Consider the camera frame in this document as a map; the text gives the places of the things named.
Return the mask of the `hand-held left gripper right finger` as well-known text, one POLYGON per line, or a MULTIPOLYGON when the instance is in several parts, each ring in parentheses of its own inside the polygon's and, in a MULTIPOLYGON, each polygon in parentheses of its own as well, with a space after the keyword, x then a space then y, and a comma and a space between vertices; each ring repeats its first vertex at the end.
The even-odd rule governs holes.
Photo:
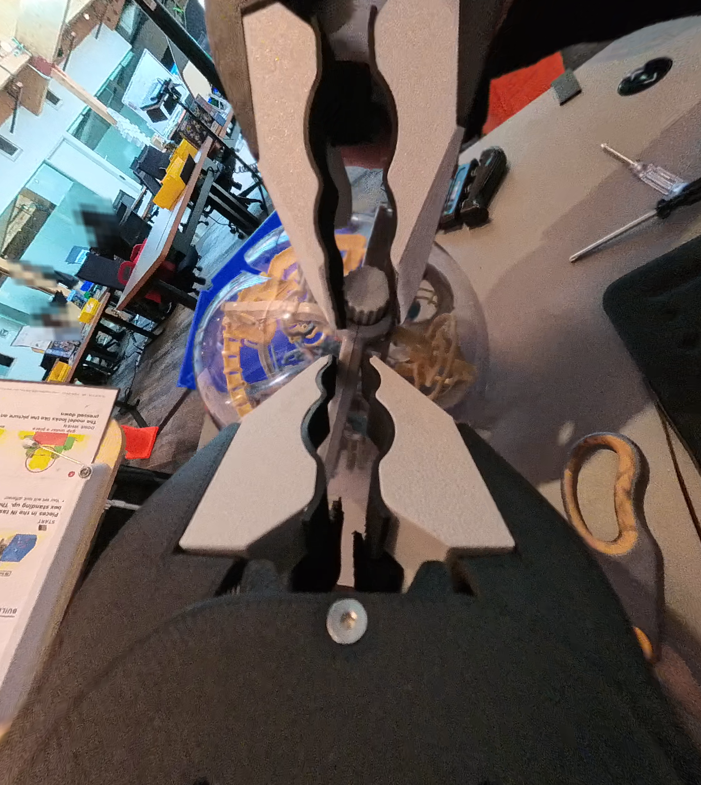
POLYGON ((401 567, 504 554, 515 541, 454 419, 385 361, 369 360, 369 436, 379 450, 371 502, 401 567))

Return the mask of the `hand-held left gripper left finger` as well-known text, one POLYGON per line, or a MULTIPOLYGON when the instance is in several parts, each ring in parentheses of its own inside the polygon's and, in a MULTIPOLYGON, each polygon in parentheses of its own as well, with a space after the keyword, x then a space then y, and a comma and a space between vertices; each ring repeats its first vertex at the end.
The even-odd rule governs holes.
POLYGON ((336 357, 320 357, 228 428, 230 441, 179 547, 294 567, 326 496, 317 451, 328 436, 336 357))

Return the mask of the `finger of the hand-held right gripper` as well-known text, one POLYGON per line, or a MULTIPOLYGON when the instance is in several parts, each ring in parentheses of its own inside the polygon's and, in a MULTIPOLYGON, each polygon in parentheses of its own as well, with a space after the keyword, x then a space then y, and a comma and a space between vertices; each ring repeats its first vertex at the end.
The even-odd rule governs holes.
POLYGON ((372 23, 374 64, 395 115, 384 180, 395 211, 397 319, 423 279, 461 142, 456 120, 458 1, 389 1, 372 23))
POLYGON ((341 163, 328 139, 335 60, 317 18, 267 2, 242 18, 258 163, 306 285, 332 328, 346 327, 335 241, 341 163))

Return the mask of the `yellow-handled scissors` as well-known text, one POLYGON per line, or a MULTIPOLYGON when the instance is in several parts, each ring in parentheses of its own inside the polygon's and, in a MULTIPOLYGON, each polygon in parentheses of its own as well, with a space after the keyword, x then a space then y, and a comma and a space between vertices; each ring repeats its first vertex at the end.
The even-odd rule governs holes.
POLYGON ((590 433, 562 471, 565 516, 617 595, 647 662, 661 658, 665 565, 646 520, 650 480, 640 447, 621 433, 590 433))

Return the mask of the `clear maze ball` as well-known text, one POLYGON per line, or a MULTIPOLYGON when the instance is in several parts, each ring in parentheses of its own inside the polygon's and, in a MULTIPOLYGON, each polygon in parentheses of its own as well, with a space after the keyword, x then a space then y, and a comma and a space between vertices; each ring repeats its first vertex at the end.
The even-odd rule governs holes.
MULTIPOLYGON (((209 306, 194 345, 195 389, 207 416, 222 428, 318 357, 338 356, 340 342, 308 290, 289 240, 268 271, 242 272, 209 306)), ((455 418, 474 417, 489 376, 487 328, 466 273, 438 243, 403 324, 393 327, 387 349, 375 351, 455 418)))

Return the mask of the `black bit holder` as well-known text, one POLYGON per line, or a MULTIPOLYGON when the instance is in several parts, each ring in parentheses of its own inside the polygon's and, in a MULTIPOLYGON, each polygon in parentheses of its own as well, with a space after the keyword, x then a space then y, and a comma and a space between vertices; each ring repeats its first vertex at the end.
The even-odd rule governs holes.
POLYGON ((476 229, 490 220, 490 204, 508 171, 508 159, 497 146, 483 150, 477 158, 459 164, 450 181, 439 231, 476 229))

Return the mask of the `yellow bin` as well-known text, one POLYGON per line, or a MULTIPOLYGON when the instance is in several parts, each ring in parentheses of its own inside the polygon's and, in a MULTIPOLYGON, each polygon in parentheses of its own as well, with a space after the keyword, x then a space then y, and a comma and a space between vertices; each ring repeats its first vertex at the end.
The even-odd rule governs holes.
POLYGON ((195 148, 186 138, 182 139, 165 168, 160 189, 153 197, 153 204, 161 210, 172 211, 182 198, 199 163, 198 148, 195 148))

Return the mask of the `orange object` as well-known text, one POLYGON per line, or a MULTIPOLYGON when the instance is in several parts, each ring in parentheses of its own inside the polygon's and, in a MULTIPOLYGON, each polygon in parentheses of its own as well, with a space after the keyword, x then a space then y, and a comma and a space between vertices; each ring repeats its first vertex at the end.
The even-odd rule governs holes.
POLYGON ((148 460, 159 434, 156 426, 120 425, 124 435, 124 455, 127 460, 148 460))

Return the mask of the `blue storage bin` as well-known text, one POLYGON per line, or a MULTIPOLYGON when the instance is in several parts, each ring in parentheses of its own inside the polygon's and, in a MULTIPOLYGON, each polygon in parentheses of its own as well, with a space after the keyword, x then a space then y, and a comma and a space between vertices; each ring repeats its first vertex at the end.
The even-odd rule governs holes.
POLYGON ((208 281, 207 288, 198 296, 198 304, 187 335, 185 356, 179 371, 177 381, 179 388, 196 388, 194 372, 196 334, 216 296, 242 272, 262 274, 268 271, 274 256, 288 247, 288 235, 284 231, 278 213, 274 211, 236 250, 230 250, 222 257, 218 271, 208 281))

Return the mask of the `wooden office desk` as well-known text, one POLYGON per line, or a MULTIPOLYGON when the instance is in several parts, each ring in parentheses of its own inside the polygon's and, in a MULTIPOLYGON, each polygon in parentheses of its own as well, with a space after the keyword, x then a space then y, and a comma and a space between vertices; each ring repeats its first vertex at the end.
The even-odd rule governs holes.
POLYGON ((139 256, 136 266, 131 272, 117 308, 127 309, 138 297, 143 296, 152 287, 163 290, 171 295, 175 301, 181 305, 195 307, 197 300, 193 296, 188 296, 180 289, 175 289, 170 284, 157 278, 160 266, 167 260, 169 252, 173 247, 174 241, 179 233, 180 223, 184 216, 190 199, 197 187, 198 179, 204 168, 207 166, 208 155, 211 152, 215 139, 208 135, 202 143, 196 155, 196 163, 191 176, 186 184, 184 191, 180 194, 178 201, 171 210, 160 209, 159 214, 153 221, 153 227, 149 233, 144 248, 139 256))

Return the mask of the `printed instruction sheet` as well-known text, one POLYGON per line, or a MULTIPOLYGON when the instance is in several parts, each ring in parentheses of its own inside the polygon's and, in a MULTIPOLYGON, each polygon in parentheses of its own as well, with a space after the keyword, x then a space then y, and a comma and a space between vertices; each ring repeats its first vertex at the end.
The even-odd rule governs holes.
POLYGON ((117 394, 0 378, 0 690, 117 394))

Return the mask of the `black tweezers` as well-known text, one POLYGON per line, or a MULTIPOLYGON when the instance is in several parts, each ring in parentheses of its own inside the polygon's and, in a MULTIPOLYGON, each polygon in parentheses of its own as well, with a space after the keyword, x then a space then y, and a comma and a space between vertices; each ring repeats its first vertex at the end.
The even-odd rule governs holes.
POLYGON ((672 463, 672 468, 673 468, 674 474, 676 476, 676 480, 677 480, 677 483, 678 483, 678 486, 679 486, 679 490, 680 490, 681 496, 683 497, 683 501, 684 501, 684 504, 685 504, 685 506, 687 508, 687 512, 688 512, 688 515, 689 515, 689 518, 690 518, 690 522, 691 522, 691 524, 693 526, 694 533, 695 533, 695 535, 696 535, 696 537, 697 537, 697 539, 699 541, 699 545, 701 547, 701 522, 700 522, 699 516, 697 514, 697 510, 696 510, 696 508, 694 506, 693 500, 692 500, 692 498, 690 496, 688 486, 687 486, 685 478, 683 476, 683 471, 681 470, 681 466, 679 464, 679 460, 678 460, 678 456, 677 456, 677 453, 676 453, 675 444, 674 444, 673 438, 672 438, 672 430, 671 430, 671 427, 670 427, 669 419, 668 419, 668 417, 667 417, 667 415, 666 415, 666 413, 664 411, 664 408, 662 407, 661 403, 656 401, 656 403, 654 404, 654 407, 656 409, 656 412, 657 412, 657 415, 658 415, 658 418, 659 418, 659 422, 661 424, 661 428, 662 428, 662 431, 663 431, 663 434, 664 434, 664 437, 665 437, 665 441, 666 441, 666 444, 667 444, 667 449, 668 449, 668 452, 669 452, 669 455, 670 455, 670 460, 671 460, 671 463, 672 463))

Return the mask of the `black perforated pad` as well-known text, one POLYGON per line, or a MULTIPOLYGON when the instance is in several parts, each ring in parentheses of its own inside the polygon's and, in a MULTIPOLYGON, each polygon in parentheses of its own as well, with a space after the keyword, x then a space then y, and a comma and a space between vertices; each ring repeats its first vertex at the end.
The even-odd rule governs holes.
POLYGON ((701 472, 701 235, 611 283, 602 307, 701 472))

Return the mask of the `clear-handled screwdriver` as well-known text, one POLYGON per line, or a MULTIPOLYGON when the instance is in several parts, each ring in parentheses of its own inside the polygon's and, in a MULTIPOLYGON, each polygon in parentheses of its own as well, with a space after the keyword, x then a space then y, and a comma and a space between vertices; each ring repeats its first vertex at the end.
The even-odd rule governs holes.
POLYGON ((601 143, 600 149, 624 164, 636 178, 666 199, 679 195, 688 186, 688 182, 681 177, 657 164, 631 159, 606 143, 601 143))

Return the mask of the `black-handled screwdriver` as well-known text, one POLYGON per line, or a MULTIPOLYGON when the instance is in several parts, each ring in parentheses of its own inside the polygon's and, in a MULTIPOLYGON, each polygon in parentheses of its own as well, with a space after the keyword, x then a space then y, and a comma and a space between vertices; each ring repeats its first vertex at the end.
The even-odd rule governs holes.
POLYGON ((569 257, 569 261, 571 264, 574 264, 579 260, 587 258, 597 250, 600 250, 603 247, 609 245, 611 242, 617 240, 621 236, 640 227, 642 224, 646 224, 648 221, 655 219, 665 220, 679 209, 693 206, 699 202, 701 202, 701 177, 679 188, 676 193, 659 200, 653 210, 646 212, 642 216, 634 219, 633 221, 630 221, 628 224, 625 224, 619 229, 616 229, 608 235, 603 236, 601 239, 593 242, 586 248, 577 251, 575 254, 569 257))

